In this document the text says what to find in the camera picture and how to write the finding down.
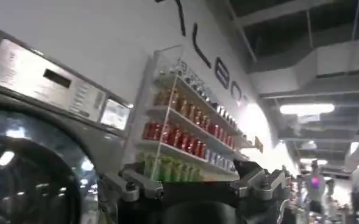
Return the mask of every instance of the washing machine door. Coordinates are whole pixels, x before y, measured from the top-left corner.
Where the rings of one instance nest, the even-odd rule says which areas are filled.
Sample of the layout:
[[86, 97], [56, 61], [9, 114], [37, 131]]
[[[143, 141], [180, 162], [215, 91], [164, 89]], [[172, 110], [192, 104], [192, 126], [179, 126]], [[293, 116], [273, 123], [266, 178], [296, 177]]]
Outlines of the washing machine door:
[[97, 175], [56, 125], [0, 110], [0, 223], [98, 222]]

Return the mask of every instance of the ceiling pipe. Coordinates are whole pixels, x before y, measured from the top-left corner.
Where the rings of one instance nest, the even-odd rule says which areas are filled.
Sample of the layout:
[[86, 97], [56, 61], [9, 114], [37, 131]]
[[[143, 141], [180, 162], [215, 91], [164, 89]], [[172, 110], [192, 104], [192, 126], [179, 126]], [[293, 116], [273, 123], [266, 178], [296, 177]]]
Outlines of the ceiling pipe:
[[358, 26], [358, 18], [359, 18], [359, 0], [357, 2], [357, 9], [355, 11], [355, 17], [354, 17], [354, 25], [352, 27], [352, 33], [351, 33], [351, 44], [350, 44], [350, 54], [349, 54], [349, 63], [347, 64], [347, 69], [346, 69], [346, 75], [349, 74], [349, 72], [352, 69], [352, 62], [354, 59], [354, 53], [355, 53], [355, 35], [357, 33], [357, 26]]
[[252, 50], [251, 48], [251, 44], [250, 42], [248, 41], [247, 39], [247, 36], [246, 36], [246, 33], [244, 32], [243, 28], [239, 25], [239, 21], [238, 21], [238, 18], [236, 16], [236, 13], [230, 3], [229, 0], [225, 0], [225, 3], [228, 7], [228, 10], [230, 12], [230, 14], [232, 15], [232, 18], [233, 18], [233, 24], [234, 26], [236, 27], [237, 31], [239, 32], [240, 36], [242, 37], [242, 39], [244, 40], [244, 43], [246, 44], [247, 46], [247, 50], [249, 51], [250, 55], [251, 55], [251, 58], [252, 58], [252, 61], [254, 62], [254, 64], [258, 61], [257, 60], [257, 57], [255, 56], [255, 53], [254, 51]]

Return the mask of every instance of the black lettering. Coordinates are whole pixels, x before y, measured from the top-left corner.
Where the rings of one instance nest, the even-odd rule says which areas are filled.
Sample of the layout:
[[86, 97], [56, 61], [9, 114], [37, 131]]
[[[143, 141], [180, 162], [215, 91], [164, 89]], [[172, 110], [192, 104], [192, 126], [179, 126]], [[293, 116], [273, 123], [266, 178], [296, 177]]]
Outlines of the black lettering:
[[193, 26], [193, 46], [194, 50], [197, 52], [198, 56], [201, 57], [201, 59], [205, 62], [205, 64], [208, 66], [208, 68], [211, 68], [211, 63], [208, 60], [208, 58], [202, 53], [202, 51], [199, 49], [197, 44], [197, 32], [198, 32], [198, 24], [194, 23]]
[[235, 99], [237, 102], [241, 101], [241, 89], [236, 81], [232, 82], [232, 85], [230, 86], [230, 95]]
[[[160, 3], [165, 0], [155, 0], [155, 2]], [[182, 36], [186, 36], [186, 26], [185, 26], [185, 14], [183, 13], [183, 6], [180, 0], [175, 0], [178, 6], [178, 15], [179, 15], [179, 22], [180, 22], [180, 30], [182, 31]]]
[[229, 80], [230, 80], [229, 71], [227, 67], [224, 65], [224, 63], [221, 61], [220, 57], [216, 58], [215, 74], [219, 82], [222, 84], [222, 86], [225, 89], [228, 89]]

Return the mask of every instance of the ceiling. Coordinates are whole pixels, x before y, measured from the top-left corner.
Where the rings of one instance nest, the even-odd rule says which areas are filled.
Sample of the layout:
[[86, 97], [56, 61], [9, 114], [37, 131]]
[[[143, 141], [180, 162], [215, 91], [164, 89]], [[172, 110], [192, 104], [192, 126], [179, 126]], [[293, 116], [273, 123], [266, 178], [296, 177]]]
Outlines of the ceiling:
[[[252, 59], [247, 65], [248, 72], [256, 75], [256, 82], [262, 82], [270, 90], [278, 89], [271, 85], [278, 85], [279, 79], [297, 79], [290, 88], [260, 91], [269, 115], [279, 128], [280, 139], [297, 161], [326, 159], [324, 173], [348, 177], [353, 169], [346, 166], [350, 144], [359, 141], [359, 58], [352, 56], [357, 54], [359, 45], [359, 0], [229, 1], [236, 28]], [[343, 43], [346, 44], [341, 46], [347, 46], [348, 50], [338, 53], [341, 51], [335, 46]], [[303, 58], [327, 46], [335, 48], [333, 54], [321, 60], [317, 58], [315, 63], [300, 70], [296, 68]], [[346, 54], [345, 61], [330, 59]], [[324, 68], [335, 61], [347, 66], [335, 71], [320, 69], [321, 63], [325, 64]], [[285, 70], [270, 73], [285, 68], [292, 68], [293, 75], [286, 78]], [[311, 69], [316, 72], [306, 75]], [[269, 73], [266, 78], [259, 78], [266, 71]], [[332, 103], [335, 110], [304, 118], [280, 113], [281, 105], [296, 103]]]

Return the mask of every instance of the black machine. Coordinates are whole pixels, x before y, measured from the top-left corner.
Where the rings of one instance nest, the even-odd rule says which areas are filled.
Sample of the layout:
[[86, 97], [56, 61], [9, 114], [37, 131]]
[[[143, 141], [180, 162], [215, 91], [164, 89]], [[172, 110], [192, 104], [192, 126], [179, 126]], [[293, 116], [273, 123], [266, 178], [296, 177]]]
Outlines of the black machine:
[[281, 223], [290, 188], [284, 171], [235, 161], [238, 181], [159, 183], [126, 167], [100, 179], [103, 209], [116, 223]]

